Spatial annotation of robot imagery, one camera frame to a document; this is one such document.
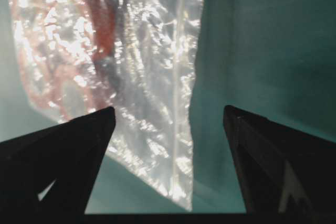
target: teal background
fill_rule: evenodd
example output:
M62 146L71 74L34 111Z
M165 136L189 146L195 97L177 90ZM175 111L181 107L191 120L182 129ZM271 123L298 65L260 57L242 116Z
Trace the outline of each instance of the teal background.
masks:
M0 0L0 141L54 125L19 80L7 0ZM205 0L190 108L194 212L244 212L222 127L238 106L333 141L336 1ZM87 212L184 212L105 158Z

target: plastic bag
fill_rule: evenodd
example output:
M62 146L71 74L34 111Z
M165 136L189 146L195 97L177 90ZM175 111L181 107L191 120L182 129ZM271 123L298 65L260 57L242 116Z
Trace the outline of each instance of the plastic bag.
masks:
M113 106L107 155L188 210L202 2L9 0L31 105L59 123Z

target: clear plastic bag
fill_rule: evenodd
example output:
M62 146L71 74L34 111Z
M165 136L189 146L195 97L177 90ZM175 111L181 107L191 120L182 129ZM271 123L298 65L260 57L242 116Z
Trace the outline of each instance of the clear plastic bag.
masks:
M9 0L32 106L66 122L106 106L107 155L191 210L188 109L203 0Z

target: red object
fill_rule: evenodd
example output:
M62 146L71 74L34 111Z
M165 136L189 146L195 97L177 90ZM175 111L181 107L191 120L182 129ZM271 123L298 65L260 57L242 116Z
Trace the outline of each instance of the red object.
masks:
M31 102L41 109L49 107L53 85L46 58L38 51L25 48L18 52L18 63L21 81Z
M113 49L114 15L106 0L47 0L48 39L69 52L68 63L88 63Z
M17 45L38 46L45 41L46 0L9 0Z

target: black object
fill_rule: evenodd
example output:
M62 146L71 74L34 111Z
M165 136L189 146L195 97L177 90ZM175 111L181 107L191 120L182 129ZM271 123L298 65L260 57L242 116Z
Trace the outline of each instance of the black object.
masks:
M26 220L57 223L335 222L336 179L328 167L336 161L336 145L232 106L225 108L224 128L248 214L84 215L115 124L114 110L107 108L0 143L2 218L23 214ZM37 194L52 182L39 200Z
M336 144L233 106L224 128L248 213L336 223Z
M106 108L2 142L0 216L48 216L49 222L82 217L115 122L114 109Z

